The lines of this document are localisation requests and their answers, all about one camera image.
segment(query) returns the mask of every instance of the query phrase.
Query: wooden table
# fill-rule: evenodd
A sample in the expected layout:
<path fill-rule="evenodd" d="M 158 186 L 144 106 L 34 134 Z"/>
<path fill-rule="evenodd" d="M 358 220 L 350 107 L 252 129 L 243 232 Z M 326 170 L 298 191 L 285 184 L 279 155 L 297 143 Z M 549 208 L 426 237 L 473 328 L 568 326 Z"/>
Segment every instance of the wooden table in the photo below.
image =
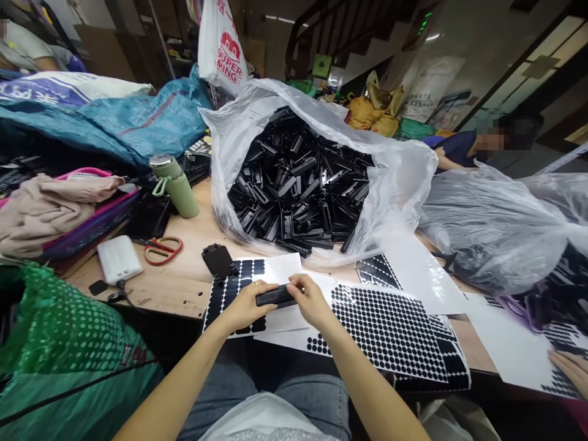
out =
<path fill-rule="evenodd" d="M 202 319 L 208 305 L 210 286 L 213 281 L 200 255 L 202 250 L 210 244 L 217 243 L 225 245 L 233 258 L 260 255 L 228 238 L 219 228 L 211 205 L 210 179 L 194 186 L 193 192 L 200 205 L 200 214 L 192 219 L 173 216 L 165 231 L 166 235 L 177 236 L 184 241 L 184 250 L 174 261 L 164 266 L 151 266 L 145 261 L 143 247 L 135 245 L 144 271 L 128 280 L 126 288 L 133 290 L 130 298 L 136 306 L 166 314 Z M 418 234 L 417 237 L 428 249 L 434 250 L 426 239 Z M 353 264 L 331 268 L 328 271 L 336 278 L 351 282 L 360 281 Z M 97 296 L 93 296 L 89 290 L 89 286 L 102 280 L 102 277 L 100 263 L 97 256 L 94 256 L 69 277 L 68 282 L 84 294 L 106 301 L 109 294 L 116 289 L 109 288 Z M 461 290 L 477 292 L 475 288 L 457 279 L 454 281 Z M 470 368 L 496 373 L 494 363 L 467 316 L 453 316 L 451 322 Z"/>

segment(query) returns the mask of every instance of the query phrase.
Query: white plastic bag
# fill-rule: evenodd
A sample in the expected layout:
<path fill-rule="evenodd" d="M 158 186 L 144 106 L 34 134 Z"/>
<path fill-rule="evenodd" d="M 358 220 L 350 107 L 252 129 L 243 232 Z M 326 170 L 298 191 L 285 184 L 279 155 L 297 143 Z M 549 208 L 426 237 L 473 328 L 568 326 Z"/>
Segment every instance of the white plastic bag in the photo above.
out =
<path fill-rule="evenodd" d="M 377 255 L 388 245 L 390 231 L 410 229 L 418 223 L 418 209 L 431 186 L 437 156 L 418 141 L 397 141 L 353 130 L 338 115 L 297 89 L 275 80 L 251 80 L 235 101 L 217 111 L 200 109 L 213 138 L 211 164 L 213 209 L 220 227 L 266 255 L 283 254 L 280 248 L 245 234 L 228 199 L 253 139 L 273 113 L 290 108 L 313 130 L 332 141 L 372 154 L 375 167 L 368 168 L 369 193 L 364 201 L 355 234 L 346 254 L 313 248 L 308 265 L 339 266 Z"/>
<path fill-rule="evenodd" d="M 84 72 L 39 72 L 3 83 L 1 100 L 30 100 L 46 104 L 80 106 L 101 98 L 129 98 L 147 95 L 150 84 Z"/>
<path fill-rule="evenodd" d="M 559 263 L 568 242 L 588 256 L 588 227 L 488 165 L 435 176 L 419 229 L 451 269 L 490 295 L 528 291 Z"/>
<path fill-rule="evenodd" d="M 418 73 L 416 84 L 410 88 L 400 116 L 426 123 L 465 62 L 454 56 L 427 60 Z"/>
<path fill-rule="evenodd" d="M 457 395 L 430 402 L 418 420 L 431 441 L 500 441 L 484 410 Z"/>
<path fill-rule="evenodd" d="M 519 181 L 537 199 L 556 205 L 568 220 L 588 225 L 588 173 L 545 173 Z"/>
<path fill-rule="evenodd" d="M 247 82 L 247 64 L 227 0 L 204 0 L 198 34 L 200 78 L 236 97 Z"/>

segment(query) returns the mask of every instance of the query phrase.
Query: sticker sheet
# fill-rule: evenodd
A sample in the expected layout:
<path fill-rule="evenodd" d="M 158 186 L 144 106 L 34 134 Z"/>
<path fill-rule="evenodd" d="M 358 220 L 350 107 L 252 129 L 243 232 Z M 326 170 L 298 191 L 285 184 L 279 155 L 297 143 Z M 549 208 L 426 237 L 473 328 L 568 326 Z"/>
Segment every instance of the sticker sheet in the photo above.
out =
<path fill-rule="evenodd" d="M 257 281 L 285 284 L 288 277 L 302 272 L 300 255 L 285 254 L 277 257 L 244 258 L 233 262 L 239 271 L 236 276 L 214 281 L 210 291 L 203 331 L 235 300 L 239 291 Z M 307 328 L 309 325 L 300 314 L 298 305 L 272 311 L 256 320 L 251 326 L 231 334 L 229 338 L 246 337 L 259 333 L 290 331 Z"/>
<path fill-rule="evenodd" d="M 406 375 L 397 375 L 394 388 L 406 392 L 452 392 L 469 390 L 472 377 L 458 338 L 449 319 L 444 315 L 430 315 L 429 323 L 447 370 L 448 384 L 432 382 Z"/>
<path fill-rule="evenodd" d="M 420 300 L 393 288 L 311 276 L 335 316 L 375 367 L 428 381 L 448 382 L 438 340 Z M 313 327 L 258 335 L 255 339 L 331 355 L 328 344 Z"/>
<path fill-rule="evenodd" d="M 391 269 L 388 259 L 378 255 L 370 259 L 359 261 L 355 268 L 362 283 L 403 289 L 400 281 Z M 469 390 L 472 386 L 472 376 L 466 362 L 466 357 L 459 346 L 459 342 L 449 319 L 444 315 L 430 315 L 429 323 L 437 338 L 443 362 L 447 369 L 448 384 L 441 384 L 425 379 L 418 379 L 407 375 L 396 375 L 394 388 L 409 392 L 450 392 Z"/>
<path fill-rule="evenodd" d="M 356 262 L 363 283 L 403 289 L 423 302 L 430 315 L 466 313 L 467 300 L 414 234 L 391 233 L 382 255 Z"/>
<path fill-rule="evenodd" d="M 553 323 L 543 333 L 535 333 L 494 298 L 466 295 L 468 318 L 505 383 L 581 399 L 571 381 L 550 362 L 548 350 L 566 350 L 588 358 L 586 335 L 566 323 Z"/>

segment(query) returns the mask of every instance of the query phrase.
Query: finger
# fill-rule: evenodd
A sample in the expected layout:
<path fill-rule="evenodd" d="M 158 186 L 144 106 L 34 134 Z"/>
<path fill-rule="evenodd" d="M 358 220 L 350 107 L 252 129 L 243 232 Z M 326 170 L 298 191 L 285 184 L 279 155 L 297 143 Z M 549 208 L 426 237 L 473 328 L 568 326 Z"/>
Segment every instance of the finger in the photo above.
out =
<path fill-rule="evenodd" d="M 298 289 L 298 287 L 296 287 L 292 284 L 287 284 L 286 289 L 288 290 L 290 295 L 292 297 L 294 297 L 294 300 L 296 300 L 296 303 L 300 303 L 301 300 L 306 298 L 306 296 L 302 293 L 302 291 L 300 289 Z"/>
<path fill-rule="evenodd" d="M 585 360 L 584 358 L 582 358 L 580 356 L 574 355 L 571 352 L 557 351 L 557 353 L 560 355 L 563 355 L 568 360 L 576 363 L 586 373 L 586 375 L 588 375 L 588 361 L 587 360 Z"/>
<path fill-rule="evenodd" d="M 263 317 L 264 315 L 268 315 L 270 312 L 275 311 L 277 309 L 276 304 L 269 304 L 263 305 L 257 308 L 259 310 L 259 316 Z"/>
<path fill-rule="evenodd" d="M 296 286 L 302 286 L 308 288 L 311 285 L 315 285 L 314 281 L 308 274 L 294 274 L 290 276 L 290 282 Z"/>
<path fill-rule="evenodd" d="M 581 382 L 578 373 L 572 367 L 575 366 L 575 364 L 572 363 L 570 360 L 553 351 L 550 351 L 549 359 L 553 364 L 555 364 L 559 369 L 561 369 L 565 375 L 567 375 L 567 377 L 571 380 L 572 383 L 576 384 Z"/>
<path fill-rule="evenodd" d="M 258 280 L 255 281 L 249 285 L 247 285 L 246 287 L 244 287 L 241 292 L 245 293 L 246 295 L 257 295 L 260 294 L 262 292 L 266 292 L 266 288 L 267 287 L 277 287 L 278 285 L 276 284 L 267 284 L 265 281 L 263 280 Z"/>
<path fill-rule="evenodd" d="M 278 288 L 279 284 L 267 284 L 264 282 L 264 284 L 260 284 L 260 285 L 256 285 L 255 286 L 255 295 L 259 295 L 259 294 L 263 294 L 267 291 L 272 291 L 276 288 Z"/>

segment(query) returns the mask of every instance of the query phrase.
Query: scissors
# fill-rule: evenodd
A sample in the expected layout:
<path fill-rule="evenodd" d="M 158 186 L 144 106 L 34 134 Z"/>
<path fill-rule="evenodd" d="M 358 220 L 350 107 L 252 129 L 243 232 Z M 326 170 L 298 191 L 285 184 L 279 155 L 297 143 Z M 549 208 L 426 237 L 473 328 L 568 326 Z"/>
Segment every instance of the scissors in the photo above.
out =
<path fill-rule="evenodd" d="M 165 236 L 152 240 L 134 239 L 133 242 L 145 247 L 145 260 L 154 266 L 169 263 L 184 248 L 182 239 L 176 236 Z"/>

